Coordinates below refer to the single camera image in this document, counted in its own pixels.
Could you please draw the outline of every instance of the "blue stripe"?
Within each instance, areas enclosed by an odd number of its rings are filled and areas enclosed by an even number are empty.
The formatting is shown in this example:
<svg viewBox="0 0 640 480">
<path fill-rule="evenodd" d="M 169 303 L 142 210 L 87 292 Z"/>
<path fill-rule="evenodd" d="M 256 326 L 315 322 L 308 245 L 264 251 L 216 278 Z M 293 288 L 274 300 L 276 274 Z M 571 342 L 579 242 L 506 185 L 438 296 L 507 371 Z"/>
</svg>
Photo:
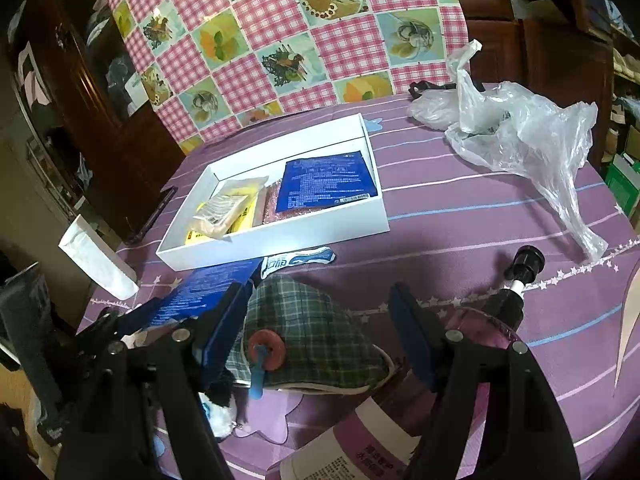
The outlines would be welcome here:
<svg viewBox="0 0 640 480">
<path fill-rule="evenodd" d="M 582 191 L 583 189 L 590 189 L 591 187 L 604 186 L 604 182 L 596 182 L 595 184 L 589 184 L 588 186 L 577 187 L 576 191 Z M 497 207 L 508 207 L 512 205 L 528 204 L 531 202 L 540 202 L 544 200 L 543 196 L 539 198 L 527 198 L 526 200 L 516 200 L 515 202 L 498 202 L 496 204 L 481 204 L 481 205 L 467 205 L 464 207 L 452 207 L 448 209 L 432 209 L 430 211 L 418 211 L 415 213 L 403 213 L 401 215 L 389 216 L 388 220 L 398 220 L 400 218 L 411 218 L 412 216 L 424 216 L 424 215 L 437 215 L 439 213 L 455 213 L 459 211 L 473 211 L 475 209 L 493 209 Z"/>
<path fill-rule="evenodd" d="M 567 330 L 566 332 L 562 332 L 561 334 L 551 335 L 549 337 L 545 337 L 543 339 L 538 339 L 536 341 L 531 341 L 527 343 L 529 347 L 540 346 L 545 343 L 551 343 L 552 341 L 558 341 L 559 339 L 564 339 L 565 337 L 569 337 L 571 335 L 577 334 L 578 332 L 582 332 L 583 330 L 587 330 L 588 328 L 597 325 L 604 319 L 607 319 L 609 316 L 613 316 L 616 312 L 622 309 L 622 304 L 619 304 L 617 307 L 612 308 L 608 312 L 602 314 L 602 316 L 597 317 L 596 319 L 592 319 L 591 321 L 585 323 L 584 325 L 577 326 L 576 328 L 572 328 L 571 330 Z"/>
<path fill-rule="evenodd" d="M 431 142 L 432 140 L 438 140 L 438 139 L 444 139 L 444 137 L 443 136 L 431 137 L 431 139 L 426 139 L 426 140 L 408 140 L 407 142 L 400 142 L 400 144 L 392 144 L 390 146 L 382 146 L 381 148 L 376 148 L 373 151 L 377 152 L 378 150 L 386 150 L 387 148 L 395 148 L 396 146 L 404 146 L 405 144 L 419 144 L 420 142 Z"/>
</svg>

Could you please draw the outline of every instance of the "plastic bag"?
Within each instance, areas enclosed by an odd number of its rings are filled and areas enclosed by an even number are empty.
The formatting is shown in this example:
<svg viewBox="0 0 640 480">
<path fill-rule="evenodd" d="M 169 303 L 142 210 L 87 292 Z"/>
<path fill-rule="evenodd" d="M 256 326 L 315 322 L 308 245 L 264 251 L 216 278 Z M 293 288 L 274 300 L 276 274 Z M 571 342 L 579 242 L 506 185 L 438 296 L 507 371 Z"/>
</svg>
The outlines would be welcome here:
<svg viewBox="0 0 640 480">
<path fill-rule="evenodd" d="M 409 113 L 434 129 L 446 124 L 445 137 L 465 160 L 532 181 L 588 259 L 596 261 L 607 243 L 582 220 L 574 179 L 587 160 L 598 107 L 580 102 L 560 108 L 511 82 L 479 92 L 465 66 L 481 48 L 473 40 L 447 57 L 455 98 L 450 90 L 427 90 Z"/>
<path fill-rule="evenodd" d="M 227 180 L 214 196 L 202 204 L 190 222 L 190 230 L 210 238 L 222 238 L 255 198 L 268 177 Z"/>
</svg>

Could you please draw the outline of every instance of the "purple tablecloth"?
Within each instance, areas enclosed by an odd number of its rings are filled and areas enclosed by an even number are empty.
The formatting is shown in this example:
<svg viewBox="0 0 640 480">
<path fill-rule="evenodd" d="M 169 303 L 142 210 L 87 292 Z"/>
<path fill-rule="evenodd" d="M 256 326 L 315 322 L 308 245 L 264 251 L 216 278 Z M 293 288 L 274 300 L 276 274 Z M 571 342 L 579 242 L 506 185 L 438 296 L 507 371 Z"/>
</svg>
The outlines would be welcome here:
<svg viewBox="0 0 640 480">
<path fill-rule="evenodd" d="M 130 309 L 165 296 L 188 275 L 173 272 L 156 249 L 207 164 L 279 135 L 360 112 L 368 121 L 381 119 L 369 123 L 369 137 L 391 231 L 332 245 L 337 258 L 330 265 L 281 272 L 327 292 L 376 344 L 398 355 L 385 304 L 394 282 L 408 283 L 423 307 L 445 317 L 455 306 L 484 300 L 500 286 L 501 273 L 516 249 L 535 244 L 545 254 L 546 267 L 526 292 L 518 333 L 532 347 L 558 396 L 586 477 L 617 442 L 640 399 L 638 331 L 632 334 L 620 382 L 613 389 L 622 303 L 640 257 L 638 238 L 587 165 L 576 179 L 580 212 L 609 249 L 595 265 L 584 266 L 578 245 L 529 181 L 464 162 L 441 132 L 407 117 L 408 104 L 408 96 L 402 95 L 313 110 L 253 126 L 193 152 L 168 182 L 178 191 L 145 239 L 117 251 L 137 272 L 139 293 L 121 302 L 98 290 L 81 329 L 105 304 Z M 231 436 L 221 447 L 237 478 L 261 478 L 272 463 L 317 436 L 360 400 L 269 393 L 254 412 L 279 415 L 265 421 L 258 417 L 244 429 L 249 435 Z M 168 441 L 161 421 L 158 426 Z M 461 473 L 472 471 L 478 445 L 478 438 L 470 440 Z M 177 474 L 169 450 L 161 462 Z"/>
</svg>

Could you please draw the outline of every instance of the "white box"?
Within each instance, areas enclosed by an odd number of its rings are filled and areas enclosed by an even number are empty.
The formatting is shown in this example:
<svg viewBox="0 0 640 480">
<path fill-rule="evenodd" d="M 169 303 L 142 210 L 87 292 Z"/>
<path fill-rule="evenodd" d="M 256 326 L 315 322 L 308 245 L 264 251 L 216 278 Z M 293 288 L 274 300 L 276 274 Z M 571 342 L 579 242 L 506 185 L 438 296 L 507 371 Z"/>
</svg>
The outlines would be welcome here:
<svg viewBox="0 0 640 480">
<path fill-rule="evenodd" d="M 282 178 L 288 160 L 357 150 L 369 168 L 377 196 L 253 227 L 225 235 L 222 240 L 184 245 L 196 208 L 207 201 L 224 180 L 268 175 L 268 186 Z M 173 270 L 187 270 L 387 231 L 389 222 L 373 149 L 362 116 L 357 114 L 268 140 L 209 164 L 180 206 L 156 254 Z"/>
</svg>

